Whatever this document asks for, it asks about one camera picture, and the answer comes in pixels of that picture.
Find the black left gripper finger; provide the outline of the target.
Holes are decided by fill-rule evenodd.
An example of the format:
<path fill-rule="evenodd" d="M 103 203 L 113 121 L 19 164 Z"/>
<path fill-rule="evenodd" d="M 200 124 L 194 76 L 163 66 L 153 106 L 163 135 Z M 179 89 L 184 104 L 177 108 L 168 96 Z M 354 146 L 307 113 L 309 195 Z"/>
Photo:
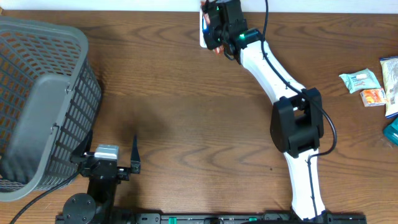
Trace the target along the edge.
<path fill-rule="evenodd" d="M 137 136 L 134 136 L 131 151 L 131 168 L 140 168 L 141 158 L 139 156 L 138 146 L 137 146 Z"/>
<path fill-rule="evenodd" d="M 86 160 L 86 153 L 91 149 L 91 143 L 93 140 L 93 131 L 88 131 L 85 138 L 81 143 L 73 150 L 70 156 L 70 162 L 74 164 L 80 164 Z"/>

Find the red Top chocolate bar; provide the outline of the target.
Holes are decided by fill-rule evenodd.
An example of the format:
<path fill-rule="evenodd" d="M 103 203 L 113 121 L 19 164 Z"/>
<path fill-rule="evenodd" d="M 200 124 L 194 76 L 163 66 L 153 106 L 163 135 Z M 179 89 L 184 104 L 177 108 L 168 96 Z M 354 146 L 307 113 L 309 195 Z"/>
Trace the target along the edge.
<path fill-rule="evenodd" d="M 203 10 L 202 7 L 205 5 L 205 3 L 206 3 L 205 1 L 202 1 L 202 2 L 201 2 L 201 10 Z M 210 23 L 210 18 L 209 18 L 208 15 L 205 14 L 204 12 L 203 12 L 203 15 L 204 15 L 204 18 L 205 18 L 206 25 L 208 25 L 208 24 Z M 219 46 L 213 48 L 212 51 L 213 51 L 215 54 L 219 55 L 219 54 L 222 54 L 222 53 L 223 53 L 224 47 L 223 47 L 222 45 L 219 45 Z"/>

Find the light blue snack packet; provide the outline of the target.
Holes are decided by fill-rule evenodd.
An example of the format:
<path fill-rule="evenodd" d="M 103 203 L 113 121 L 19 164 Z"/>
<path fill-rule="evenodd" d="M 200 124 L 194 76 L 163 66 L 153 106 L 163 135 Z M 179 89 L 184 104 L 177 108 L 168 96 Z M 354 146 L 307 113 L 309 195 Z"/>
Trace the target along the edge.
<path fill-rule="evenodd" d="M 367 89 L 381 88 L 375 74 L 368 68 L 355 72 L 339 75 L 350 94 Z"/>

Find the small orange snack box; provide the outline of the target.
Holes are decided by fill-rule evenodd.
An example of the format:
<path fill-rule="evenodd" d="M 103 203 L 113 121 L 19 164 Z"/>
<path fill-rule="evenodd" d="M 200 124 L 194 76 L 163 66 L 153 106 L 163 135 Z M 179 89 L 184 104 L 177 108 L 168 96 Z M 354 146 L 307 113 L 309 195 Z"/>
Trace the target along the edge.
<path fill-rule="evenodd" d="M 383 88 L 363 90 L 360 95 L 365 107 L 382 106 L 387 103 Z"/>

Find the beige snack bag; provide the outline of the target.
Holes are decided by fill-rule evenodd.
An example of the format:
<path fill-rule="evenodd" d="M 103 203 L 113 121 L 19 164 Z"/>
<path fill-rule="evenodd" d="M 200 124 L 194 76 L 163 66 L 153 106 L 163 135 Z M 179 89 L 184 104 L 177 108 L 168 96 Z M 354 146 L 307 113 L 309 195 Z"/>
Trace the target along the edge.
<path fill-rule="evenodd" d="M 386 94 L 386 118 L 397 115 L 397 56 L 381 58 L 382 77 Z"/>

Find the blue mouthwash bottle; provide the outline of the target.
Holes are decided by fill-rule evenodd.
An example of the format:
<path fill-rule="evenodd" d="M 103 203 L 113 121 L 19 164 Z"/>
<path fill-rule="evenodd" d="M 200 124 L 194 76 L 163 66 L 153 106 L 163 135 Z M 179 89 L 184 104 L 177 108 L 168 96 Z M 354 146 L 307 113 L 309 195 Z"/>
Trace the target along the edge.
<path fill-rule="evenodd" d="M 384 130 L 383 134 L 388 140 L 394 143 L 396 146 L 398 145 L 398 118 L 396 118 L 391 124 L 389 124 Z"/>

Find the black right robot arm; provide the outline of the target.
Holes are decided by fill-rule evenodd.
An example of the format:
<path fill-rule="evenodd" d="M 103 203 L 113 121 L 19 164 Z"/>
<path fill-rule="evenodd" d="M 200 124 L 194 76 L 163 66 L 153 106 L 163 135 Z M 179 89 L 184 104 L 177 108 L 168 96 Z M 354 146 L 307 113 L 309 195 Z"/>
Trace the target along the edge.
<path fill-rule="evenodd" d="M 316 88 L 307 89 L 279 63 L 264 30 L 250 29 L 240 1 L 200 4 L 200 45 L 235 60 L 257 80 L 272 103 L 270 134 L 283 153 L 292 185 L 292 210 L 299 223 L 323 223 L 326 208 L 320 194 L 317 158 L 324 121 Z"/>

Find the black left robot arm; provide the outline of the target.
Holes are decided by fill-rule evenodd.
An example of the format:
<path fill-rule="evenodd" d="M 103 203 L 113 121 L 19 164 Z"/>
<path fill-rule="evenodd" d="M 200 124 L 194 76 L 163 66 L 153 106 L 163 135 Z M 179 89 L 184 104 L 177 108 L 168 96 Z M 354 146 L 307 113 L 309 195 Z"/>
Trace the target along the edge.
<path fill-rule="evenodd" d="M 135 215 L 116 208 L 114 199 L 117 186 L 128 181 L 130 175 L 139 174 L 141 159 L 134 137 L 129 167 L 118 166 L 118 147 L 102 145 L 91 152 L 93 132 L 72 152 L 70 161 L 78 164 L 78 173 L 89 179 L 86 193 L 72 195 L 64 204 L 61 218 L 64 223 L 135 223 Z"/>

